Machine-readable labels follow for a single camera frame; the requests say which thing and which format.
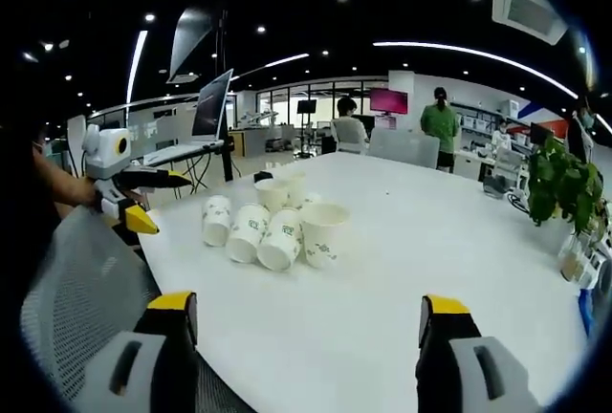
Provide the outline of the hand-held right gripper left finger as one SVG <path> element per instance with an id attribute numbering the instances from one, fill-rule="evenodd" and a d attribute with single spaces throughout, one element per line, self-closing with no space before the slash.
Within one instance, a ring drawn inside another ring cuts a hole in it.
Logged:
<path id="1" fill-rule="evenodd" d="M 197 295 L 165 293 L 132 331 L 116 334 L 87 363 L 80 412 L 193 412 L 198 357 Z"/>

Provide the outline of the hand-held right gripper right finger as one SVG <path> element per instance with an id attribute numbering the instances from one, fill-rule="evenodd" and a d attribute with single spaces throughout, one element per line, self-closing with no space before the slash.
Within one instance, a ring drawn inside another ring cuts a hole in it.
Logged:
<path id="1" fill-rule="evenodd" d="M 415 368 L 420 412 L 538 412 L 528 372 L 496 338 L 483 337 L 459 300 L 422 297 Z"/>

